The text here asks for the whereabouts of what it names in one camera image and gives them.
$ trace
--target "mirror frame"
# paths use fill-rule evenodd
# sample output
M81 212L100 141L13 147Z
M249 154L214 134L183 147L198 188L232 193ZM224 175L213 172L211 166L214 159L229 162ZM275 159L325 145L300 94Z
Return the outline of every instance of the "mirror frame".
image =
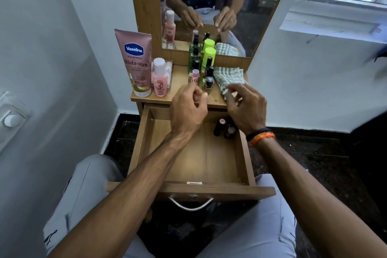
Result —
M277 0L270 14L269 21L262 31L251 57L216 55L214 65L226 68L240 67L244 71L247 71L280 1ZM187 66L189 59L188 51L168 50L161 47L160 0L133 0L133 5L137 21L137 30L152 35L152 58L162 57L172 60L174 65Z

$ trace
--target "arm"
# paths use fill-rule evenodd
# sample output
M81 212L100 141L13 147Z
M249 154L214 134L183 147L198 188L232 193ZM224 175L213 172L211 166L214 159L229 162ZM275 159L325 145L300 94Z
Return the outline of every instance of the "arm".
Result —
M250 85L232 84L228 111L245 133L265 127L266 99ZM303 231L324 256L386 257L387 245L348 207L326 190L274 138L256 147Z
M214 17L215 27L218 31L227 31L235 27L236 15L241 10L244 0L231 0L230 6L225 6L220 14Z
M195 101L200 101L196 108ZM55 247L49 258L122 257L138 231L176 157L207 115L207 93L180 88L171 105L171 133L95 206Z
M166 0L166 4L180 16L181 22L186 28L195 29L203 26L201 15L182 0Z

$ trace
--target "white door knob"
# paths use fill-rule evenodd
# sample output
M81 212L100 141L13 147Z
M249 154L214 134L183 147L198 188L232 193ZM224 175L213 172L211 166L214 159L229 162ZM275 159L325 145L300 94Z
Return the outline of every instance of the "white door knob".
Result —
M8 128L14 128L22 123L23 117L19 114L9 114L4 119L4 125Z

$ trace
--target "vaseline logo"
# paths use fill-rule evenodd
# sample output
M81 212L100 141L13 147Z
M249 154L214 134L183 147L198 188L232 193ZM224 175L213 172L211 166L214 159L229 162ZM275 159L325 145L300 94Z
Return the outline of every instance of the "vaseline logo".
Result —
M128 43L124 45L125 52L133 56L143 56L144 48L136 43Z

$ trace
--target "bracelet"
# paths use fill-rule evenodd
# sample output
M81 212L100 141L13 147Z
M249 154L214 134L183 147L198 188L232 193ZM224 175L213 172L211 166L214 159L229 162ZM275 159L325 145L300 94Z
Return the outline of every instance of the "bracelet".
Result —
M264 133L260 133L258 135L256 135L251 141L250 141L250 144L251 145L256 145L259 140L261 139L264 139L264 138L275 138L275 134L274 133L271 133L271 132L264 132Z
M259 134L265 133L265 132L272 133L272 131L269 130L268 128L259 129L259 130L255 131L255 132L252 132L251 134L246 135L246 141L250 142L252 139L254 139L254 137L256 135L259 135Z

